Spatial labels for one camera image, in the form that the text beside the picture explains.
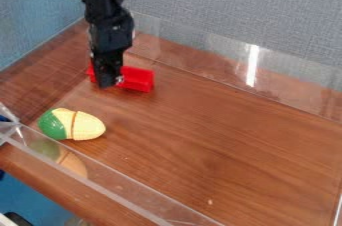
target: gray wall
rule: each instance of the gray wall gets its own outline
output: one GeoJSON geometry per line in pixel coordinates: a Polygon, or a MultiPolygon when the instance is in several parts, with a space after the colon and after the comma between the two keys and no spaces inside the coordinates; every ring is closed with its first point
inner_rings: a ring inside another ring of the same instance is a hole
{"type": "MultiPolygon", "coordinates": [[[[342,0],[128,0],[128,6],[199,33],[342,65],[342,0]]],[[[164,30],[166,37],[176,36],[174,32],[172,27],[164,30]]],[[[192,35],[200,48],[202,35],[192,35]]]]}
{"type": "Polygon", "coordinates": [[[81,15],[80,0],[0,0],[0,70],[81,15]]]}

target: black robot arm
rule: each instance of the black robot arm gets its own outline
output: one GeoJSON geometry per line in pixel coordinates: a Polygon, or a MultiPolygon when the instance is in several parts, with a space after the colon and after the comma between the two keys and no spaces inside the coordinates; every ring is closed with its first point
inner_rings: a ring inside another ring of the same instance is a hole
{"type": "Polygon", "coordinates": [[[90,47],[95,77],[102,88],[122,79],[124,51],[132,46],[134,19],[124,0],[81,0],[90,23],[90,47]]]}

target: plastic toy food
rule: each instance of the plastic toy food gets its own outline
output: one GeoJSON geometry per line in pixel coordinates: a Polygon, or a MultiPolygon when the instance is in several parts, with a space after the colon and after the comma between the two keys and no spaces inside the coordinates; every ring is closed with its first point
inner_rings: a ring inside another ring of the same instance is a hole
{"type": "Polygon", "coordinates": [[[91,140],[106,131],[103,122],[95,116],[64,108],[48,110],[39,118],[37,125],[55,140],[91,140]]]}
{"type": "Polygon", "coordinates": [[[81,160],[57,143],[47,140],[36,140],[28,144],[28,147],[79,176],[88,177],[87,168],[81,160]]]}

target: wooden surface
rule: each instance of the wooden surface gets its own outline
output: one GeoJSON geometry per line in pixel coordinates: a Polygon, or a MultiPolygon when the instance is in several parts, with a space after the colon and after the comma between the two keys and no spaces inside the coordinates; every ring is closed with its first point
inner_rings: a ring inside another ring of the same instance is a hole
{"type": "MultiPolygon", "coordinates": [[[[65,144],[226,225],[333,224],[341,194],[339,124],[134,55],[126,56],[127,63],[155,71],[154,92],[99,90],[84,79],[84,43],[81,23],[1,73],[1,101],[27,124],[35,127],[51,106],[98,116],[106,135],[65,144]]],[[[167,46],[172,61],[194,52],[167,46]]],[[[116,204],[102,195],[96,201],[94,191],[9,145],[0,149],[0,167],[99,225],[147,225],[136,214],[120,213],[120,206],[114,214],[107,208],[116,204]],[[56,177],[65,178],[61,187],[51,180],[56,177]],[[88,191],[95,196],[83,198],[80,207],[75,197],[88,191]]],[[[95,172],[90,179],[110,188],[95,172]]]]}

